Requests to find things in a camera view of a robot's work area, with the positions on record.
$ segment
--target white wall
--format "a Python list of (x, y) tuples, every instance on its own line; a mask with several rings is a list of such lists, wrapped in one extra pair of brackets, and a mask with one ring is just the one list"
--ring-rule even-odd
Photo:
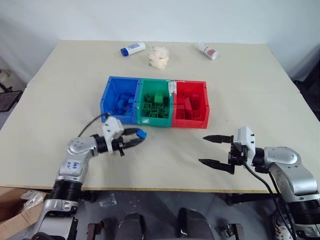
[(28, 82), (59, 39), (268, 43), (301, 79), (319, 58), (319, 13), (320, 0), (1, 0), (0, 56)]

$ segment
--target table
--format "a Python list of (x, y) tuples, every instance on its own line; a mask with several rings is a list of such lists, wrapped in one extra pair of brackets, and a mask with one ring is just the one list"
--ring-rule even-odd
[[(319, 122), (266, 45), (211, 43), (220, 52), (212, 61), (191, 43), (147, 42), (170, 50), (167, 69), (159, 70), (148, 66), (146, 50), (121, 56), (120, 48), (129, 44), (57, 44), (0, 131), (0, 186), (52, 188), (68, 142), (100, 113), (109, 76), (206, 81), (208, 128), (140, 125), (147, 139), (123, 157), (105, 153), (92, 158), (84, 189), (266, 193), (243, 167), (230, 175), (198, 162), (226, 163), (230, 145), (202, 137), (232, 135), (245, 125), (255, 133), (257, 147), (296, 150), (319, 181)], [(99, 121), (84, 135), (95, 133), (102, 133)], [(268, 175), (261, 176), (271, 184)]]

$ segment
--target plastic bin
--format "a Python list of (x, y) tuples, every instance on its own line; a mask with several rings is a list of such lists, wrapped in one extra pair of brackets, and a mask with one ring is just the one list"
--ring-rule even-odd
[(136, 123), (157, 127), (171, 127), (173, 93), (169, 94), (172, 80), (142, 78), (137, 101)]
[(100, 101), (101, 113), (111, 113), (122, 124), (136, 124), (139, 89), (140, 78), (110, 76)]
[(206, 129), (210, 111), (206, 82), (174, 81), (172, 127)]

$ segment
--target blue bottle cap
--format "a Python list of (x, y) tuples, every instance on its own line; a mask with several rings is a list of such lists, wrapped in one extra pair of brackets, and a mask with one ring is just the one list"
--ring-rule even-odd
[(145, 139), (147, 137), (147, 133), (142, 129), (139, 129), (138, 131), (136, 131), (136, 135), (142, 139)]
[(126, 48), (121, 48), (120, 51), (121, 51), (123, 56), (125, 56), (125, 57), (129, 56), (129, 52), (128, 52), (128, 50)]

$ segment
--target white bottle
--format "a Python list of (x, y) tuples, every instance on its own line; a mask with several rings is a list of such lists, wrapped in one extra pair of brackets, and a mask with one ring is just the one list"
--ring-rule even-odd
[(209, 47), (208, 45), (205, 45), (202, 42), (198, 42), (196, 43), (197, 48), (199, 49), (199, 51), (201, 53), (203, 53), (204, 55), (206, 55), (208, 58), (210, 58), (211, 60), (215, 60), (218, 57), (218, 52), (216, 50), (214, 50), (213, 48)]
[(124, 57), (126, 57), (126, 56), (129, 56), (131, 54), (135, 54), (135, 53), (142, 51), (142, 50), (145, 50), (145, 49), (146, 49), (145, 43), (138, 42), (138, 43), (132, 44), (130, 46), (121, 48), (120, 51), (121, 51), (122, 55)]

